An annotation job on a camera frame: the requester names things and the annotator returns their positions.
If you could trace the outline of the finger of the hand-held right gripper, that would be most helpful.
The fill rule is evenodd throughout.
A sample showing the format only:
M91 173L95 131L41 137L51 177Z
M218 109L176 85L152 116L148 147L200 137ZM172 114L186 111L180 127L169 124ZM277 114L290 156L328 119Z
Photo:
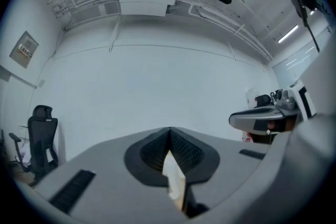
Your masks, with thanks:
M268 123L282 120L285 116L276 107L259 107L230 115L229 124L250 134L268 135Z

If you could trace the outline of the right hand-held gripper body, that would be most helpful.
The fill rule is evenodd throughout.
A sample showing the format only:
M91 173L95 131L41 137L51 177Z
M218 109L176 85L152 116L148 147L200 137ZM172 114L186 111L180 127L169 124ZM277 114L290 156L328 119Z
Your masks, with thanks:
M289 95L293 96L297 107L294 110L284 110L276 106L285 118L296 118L296 121L307 121L316 115L316 109L313 105L311 97L303 84L292 84L285 88Z

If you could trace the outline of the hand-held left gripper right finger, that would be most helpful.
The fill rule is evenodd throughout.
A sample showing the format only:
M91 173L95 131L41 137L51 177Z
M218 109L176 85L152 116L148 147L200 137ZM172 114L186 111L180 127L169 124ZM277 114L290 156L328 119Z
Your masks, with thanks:
M183 211L207 212L236 191L258 167L268 146L170 129L170 145L185 175Z

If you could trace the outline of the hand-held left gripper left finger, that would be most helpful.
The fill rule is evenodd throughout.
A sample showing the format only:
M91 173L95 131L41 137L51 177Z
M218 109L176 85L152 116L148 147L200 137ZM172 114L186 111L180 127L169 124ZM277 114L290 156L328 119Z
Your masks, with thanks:
M166 188L149 187L135 179L124 164L127 148L151 130L96 144L48 174L36 187L46 201L83 169L95 177L68 218L84 224L180 224L184 215Z

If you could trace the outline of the white object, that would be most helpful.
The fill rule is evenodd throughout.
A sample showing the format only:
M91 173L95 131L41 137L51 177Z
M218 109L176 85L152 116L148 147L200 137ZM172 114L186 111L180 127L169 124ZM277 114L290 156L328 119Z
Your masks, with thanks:
M162 174L168 178L170 198L174 201L182 199L185 193L185 175L171 151L168 151L165 157Z

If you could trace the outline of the person's right hand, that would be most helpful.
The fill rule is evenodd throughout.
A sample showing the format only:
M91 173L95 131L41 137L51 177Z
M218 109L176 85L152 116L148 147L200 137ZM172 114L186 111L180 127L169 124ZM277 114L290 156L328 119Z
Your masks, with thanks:
M286 132L293 130L296 118L284 118L280 120L269 121L267 129L274 132Z

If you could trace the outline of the tall clear plastic bag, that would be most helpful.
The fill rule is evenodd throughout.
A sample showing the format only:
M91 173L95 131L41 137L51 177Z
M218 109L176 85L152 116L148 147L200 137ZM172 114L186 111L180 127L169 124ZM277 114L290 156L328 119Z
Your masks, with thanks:
M249 109L253 109L257 106L256 98L259 96L259 90L256 88L250 88L246 91L246 101Z

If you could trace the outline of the black office chair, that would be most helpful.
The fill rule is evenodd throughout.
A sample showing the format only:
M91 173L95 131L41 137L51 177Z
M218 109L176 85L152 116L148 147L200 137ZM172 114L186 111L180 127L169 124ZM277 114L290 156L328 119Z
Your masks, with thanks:
M57 126L58 119L52 117L52 107L37 105L27 122L29 152L24 155L19 150L22 139L9 133L15 143L18 163L23 172L34 174L34 180L28 184L30 187L36 186L43 177L58 167L58 156L54 149Z
M255 108L274 105L272 98L267 94L255 97L255 102L256 102Z

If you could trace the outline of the long ceiling light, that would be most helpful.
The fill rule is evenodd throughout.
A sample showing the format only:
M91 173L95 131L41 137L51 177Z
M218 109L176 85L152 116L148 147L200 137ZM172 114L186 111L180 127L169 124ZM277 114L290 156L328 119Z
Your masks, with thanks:
M299 28L298 25L295 25L291 30L289 30L284 36L282 36L279 40L278 43L282 43L284 40L286 40L290 35L292 35L297 29Z

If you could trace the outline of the bundle of white ceiling pipes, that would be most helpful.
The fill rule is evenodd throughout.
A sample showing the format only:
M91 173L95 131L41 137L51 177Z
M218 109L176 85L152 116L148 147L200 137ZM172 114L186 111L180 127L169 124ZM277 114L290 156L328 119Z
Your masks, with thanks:
M101 5L106 5L110 3L116 3L117 12L116 15L121 14L121 8L119 0L71 0L70 4L62 2L62 5L58 8L53 8L53 14L55 17L60 17L66 13L74 15L78 12L83 12L86 9L93 7L99 7ZM234 36L238 37L240 40L245 42L248 46L252 47L258 53L260 53L267 60L271 60L271 53L266 49L266 47L259 41L259 39L253 35L244 24L237 22L234 19L221 13L214 5L205 2L203 0L176 0L175 4L182 3L188 4L188 14L200 19L204 19L220 28L232 33Z

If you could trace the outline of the grey electrical wall panel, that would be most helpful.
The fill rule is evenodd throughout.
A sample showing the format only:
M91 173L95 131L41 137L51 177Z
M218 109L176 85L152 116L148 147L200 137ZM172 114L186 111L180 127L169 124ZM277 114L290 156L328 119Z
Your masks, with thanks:
M25 31L14 46L9 57L26 69L38 46L38 42L29 32Z

